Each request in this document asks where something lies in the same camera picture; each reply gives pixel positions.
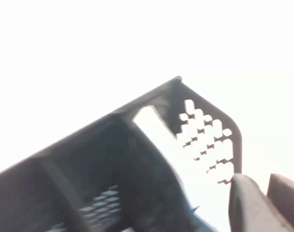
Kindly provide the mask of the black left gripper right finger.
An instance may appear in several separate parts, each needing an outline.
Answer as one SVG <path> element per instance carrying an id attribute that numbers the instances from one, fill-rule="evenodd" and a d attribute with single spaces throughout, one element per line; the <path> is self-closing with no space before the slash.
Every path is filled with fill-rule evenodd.
<path id="1" fill-rule="evenodd" d="M 280 174 L 271 174 L 267 197 L 294 227 L 294 181 Z"/>

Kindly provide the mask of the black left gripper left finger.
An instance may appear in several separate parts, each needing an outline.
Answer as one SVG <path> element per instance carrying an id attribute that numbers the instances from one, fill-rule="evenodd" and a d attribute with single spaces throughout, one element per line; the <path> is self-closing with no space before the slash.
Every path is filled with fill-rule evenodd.
<path id="1" fill-rule="evenodd" d="M 243 174 L 234 174 L 229 197 L 232 232 L 291 232 L 293 227 L 261 192 L 258 184 Z"/>

